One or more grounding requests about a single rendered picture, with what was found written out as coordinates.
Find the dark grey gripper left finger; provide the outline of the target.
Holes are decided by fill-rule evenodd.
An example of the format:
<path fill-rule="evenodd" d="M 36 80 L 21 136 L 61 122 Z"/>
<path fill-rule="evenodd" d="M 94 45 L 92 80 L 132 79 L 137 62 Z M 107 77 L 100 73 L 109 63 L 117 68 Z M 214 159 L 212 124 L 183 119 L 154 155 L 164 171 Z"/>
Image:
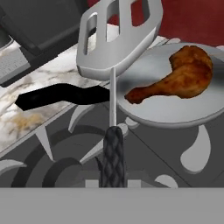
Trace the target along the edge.
<path fill-rule="evenodd" d="M 100 173 L 98 171 L 81 171 L 78 176 L 77 187 L 98 187 Z"/>

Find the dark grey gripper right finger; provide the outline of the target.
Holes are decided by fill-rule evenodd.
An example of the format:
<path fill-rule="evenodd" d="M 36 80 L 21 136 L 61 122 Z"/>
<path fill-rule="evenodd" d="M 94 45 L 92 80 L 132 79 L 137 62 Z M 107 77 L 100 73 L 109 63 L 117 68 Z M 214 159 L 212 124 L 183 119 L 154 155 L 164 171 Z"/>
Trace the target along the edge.
<path fill-rule="evenodd" d="M 128 187 L 153 187 L 153 180 L 145 171 L 131 171 L 127 174 Z"/>

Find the grey spatula with black handle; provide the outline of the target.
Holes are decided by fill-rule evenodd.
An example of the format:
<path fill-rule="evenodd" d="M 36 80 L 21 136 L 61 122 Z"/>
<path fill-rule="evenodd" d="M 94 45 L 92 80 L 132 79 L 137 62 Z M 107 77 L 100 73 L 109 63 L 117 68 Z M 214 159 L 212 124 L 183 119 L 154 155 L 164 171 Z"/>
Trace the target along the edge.
<path fill-rule="evenodd" d="M 134 26 L 136 0 L 100 0 L 81 17 L 76 65 L 81 76 L 109 82 L 109 128 L 103 139 L 101 187 L 127 185 L 123 132 L 116 125 L 116 77 L 151 45 L 161 25 L 161 0 L 144 0 L 143 24 Z"/>

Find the brown roasted chicken leg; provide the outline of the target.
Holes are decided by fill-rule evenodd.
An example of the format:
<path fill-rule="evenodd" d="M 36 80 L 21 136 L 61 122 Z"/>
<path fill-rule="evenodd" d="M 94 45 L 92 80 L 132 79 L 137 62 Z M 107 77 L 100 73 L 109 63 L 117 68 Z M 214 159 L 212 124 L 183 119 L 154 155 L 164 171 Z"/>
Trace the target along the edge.
<path fill-rule="evenodd" d="M 140 104 L 155 95 L 176 95 L 188 99 L 200 95 L 209 86 L 214 74 L 213 62 L 203 49 L 185 45 L 169 61 L 170 74 L 148 87 L 135 87 L 124 98 L 131 104 Z"/>

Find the grey hob with grates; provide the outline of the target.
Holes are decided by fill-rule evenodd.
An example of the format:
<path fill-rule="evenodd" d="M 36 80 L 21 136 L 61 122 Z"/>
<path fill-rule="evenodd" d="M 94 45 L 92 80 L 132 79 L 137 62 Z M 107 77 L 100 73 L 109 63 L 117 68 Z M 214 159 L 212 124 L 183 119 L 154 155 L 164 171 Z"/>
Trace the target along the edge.
<path fill-rule="evenodd" d="M 77 187 L 82 171 L 100 172 L 102 157 L 81 164 L 89 151 L 102 147 L 109 106 L 98 104 L 81 113 L 69 105 L 9 147 L 0 135 L 0 187 Z M 134 121 L 123 112 L 127 174 L 144 171 L 155 187 L 224 187 L 224 113 L 184 129 L 160 129 Z"/>

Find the dark grey appliance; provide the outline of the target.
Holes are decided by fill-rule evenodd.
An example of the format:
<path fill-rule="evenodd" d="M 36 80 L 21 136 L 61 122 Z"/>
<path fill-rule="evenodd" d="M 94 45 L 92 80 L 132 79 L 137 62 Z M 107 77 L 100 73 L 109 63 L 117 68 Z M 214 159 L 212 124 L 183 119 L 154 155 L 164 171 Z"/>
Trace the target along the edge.
<path fill-rule="evenodd" d="M 88 0 L 0 0 L 0 86 L 8 87 L 78 43 Z"/>

